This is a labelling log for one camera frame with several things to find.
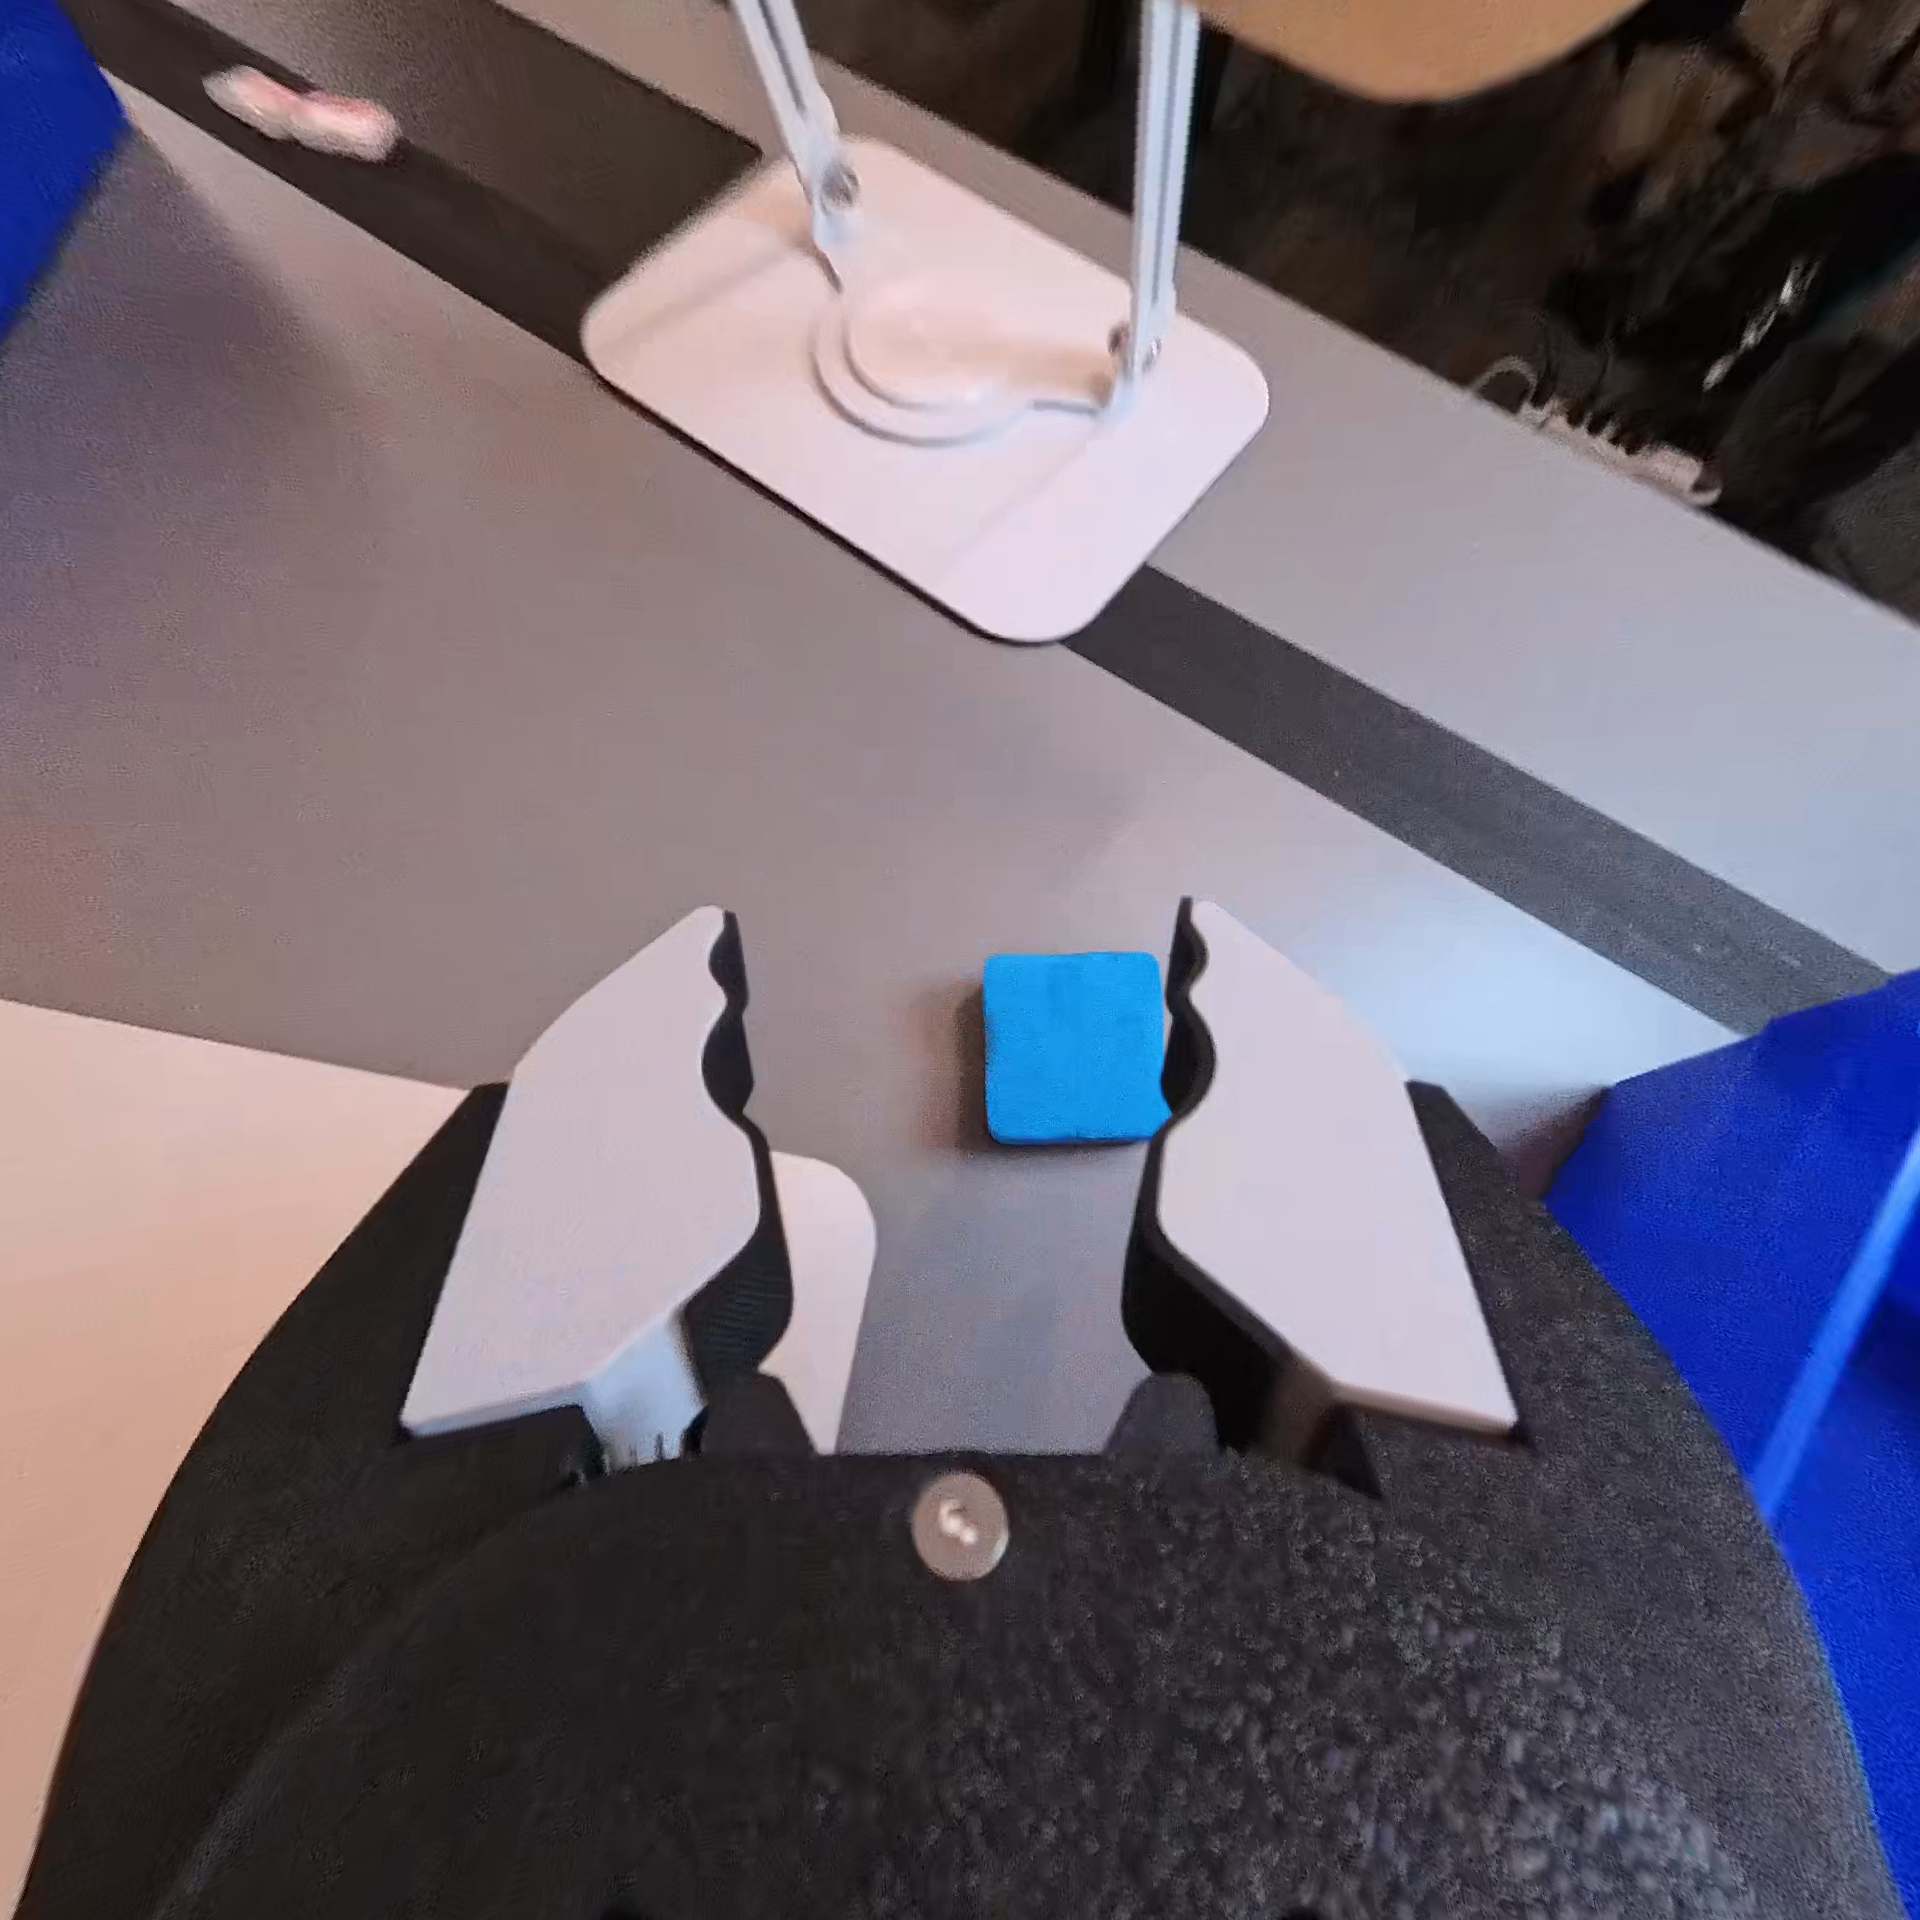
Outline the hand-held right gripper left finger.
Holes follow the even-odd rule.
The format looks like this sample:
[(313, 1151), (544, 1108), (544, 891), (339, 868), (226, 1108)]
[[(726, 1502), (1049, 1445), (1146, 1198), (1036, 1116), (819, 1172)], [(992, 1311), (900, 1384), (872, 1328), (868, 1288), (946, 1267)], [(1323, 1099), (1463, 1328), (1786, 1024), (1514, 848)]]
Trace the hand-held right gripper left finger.
[(532, 1039), (401, 1402), (409, 1437), (588, 1411), (688, 1440), (785, 1328), (771, 1151), (750, 1122), (738, 919), (698, 905)]

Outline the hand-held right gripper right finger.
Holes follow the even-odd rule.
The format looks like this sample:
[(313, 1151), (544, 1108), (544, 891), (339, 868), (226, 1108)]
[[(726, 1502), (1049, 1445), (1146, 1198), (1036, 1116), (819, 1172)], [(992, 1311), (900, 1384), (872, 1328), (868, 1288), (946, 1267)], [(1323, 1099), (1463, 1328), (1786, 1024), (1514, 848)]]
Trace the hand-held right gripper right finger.
[(1125, 1332), (1227, 1445), (1276, 1392), (1511, 1440), (1519, 1410), (1395, 1048), (1234, 911), (1167, 958), (1167, 1123), (1125, 1245)]

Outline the blue whiteboard eraser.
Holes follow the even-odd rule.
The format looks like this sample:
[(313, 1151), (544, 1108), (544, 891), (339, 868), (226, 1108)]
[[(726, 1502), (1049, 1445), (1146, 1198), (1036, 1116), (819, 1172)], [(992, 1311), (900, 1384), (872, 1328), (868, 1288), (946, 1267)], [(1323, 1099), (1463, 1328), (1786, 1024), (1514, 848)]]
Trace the blue whiteboard eraser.
[(992, 951), (986, 1133), (1003, 1148), (1146, 1144), (1167, 1123), (1163, 964), (1146, 947)]

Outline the blue open-front storage bin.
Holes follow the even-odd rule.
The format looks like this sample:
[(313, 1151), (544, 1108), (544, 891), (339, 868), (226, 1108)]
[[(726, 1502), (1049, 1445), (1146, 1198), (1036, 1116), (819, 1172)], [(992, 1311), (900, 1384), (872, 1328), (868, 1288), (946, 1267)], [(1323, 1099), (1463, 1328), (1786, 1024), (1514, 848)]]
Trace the blue open-front storage bin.
[(0, 5), (0, 331), (38, 298), (126, 131), (57, 0)]

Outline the white stand with round base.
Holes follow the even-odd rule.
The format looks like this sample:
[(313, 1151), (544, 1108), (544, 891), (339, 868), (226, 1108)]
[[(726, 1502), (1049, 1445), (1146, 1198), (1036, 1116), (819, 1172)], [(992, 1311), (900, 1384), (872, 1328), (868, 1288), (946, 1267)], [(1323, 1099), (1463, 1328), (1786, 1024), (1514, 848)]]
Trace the white stand with round base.
[(802, 9), (734, 0), (738, 35), (805, 191), (810, 245), (838, 291), (819, 331), (819, 373), (848, 368), (849, 416), (896, 444), (971, 444), (1025, 411), (1117, 411), (1156, 368), (1176, 322), (1176, 249), (1201, 77), (1201, 15), (1151, 0), (1141, 15), (1132, 305), (1108, 373), (1042, 373), (1042, 342), (953, 285), (914, 275), (900, 237), (860, 187), (838, 106), (819, 77)]

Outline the small white object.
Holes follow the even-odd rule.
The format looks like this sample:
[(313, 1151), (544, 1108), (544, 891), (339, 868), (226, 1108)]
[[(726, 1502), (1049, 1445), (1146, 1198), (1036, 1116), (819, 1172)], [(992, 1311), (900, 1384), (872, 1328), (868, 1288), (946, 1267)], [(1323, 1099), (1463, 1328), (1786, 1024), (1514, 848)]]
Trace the small white object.
[(251, 63), (213, 69), (201, 86), (246, 131), (319, 157), (390, 163), (406, 139), (394, 113), (381, 102), (291, 86)]

